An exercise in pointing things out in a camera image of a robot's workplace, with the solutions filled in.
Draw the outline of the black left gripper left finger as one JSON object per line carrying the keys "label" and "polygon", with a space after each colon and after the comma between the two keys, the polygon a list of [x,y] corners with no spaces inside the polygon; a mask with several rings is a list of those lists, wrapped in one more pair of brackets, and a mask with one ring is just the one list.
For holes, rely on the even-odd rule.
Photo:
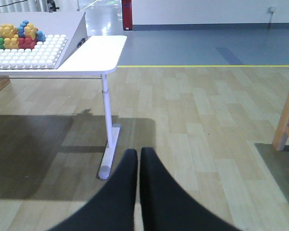
{"label": "black left gripper left finger", "polygon": [[127,149],[100,191],[52,231],[132,231],[136,199],[138,157]]}

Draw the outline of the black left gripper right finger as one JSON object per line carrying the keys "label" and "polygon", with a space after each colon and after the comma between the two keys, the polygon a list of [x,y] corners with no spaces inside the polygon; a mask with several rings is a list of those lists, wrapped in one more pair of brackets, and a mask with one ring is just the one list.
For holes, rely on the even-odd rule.
{"label": "black left gripper right finger", "polygon": [[141,149],[140,203],[146,231],[236,231],[194,200],[170,175],[152,147]]}

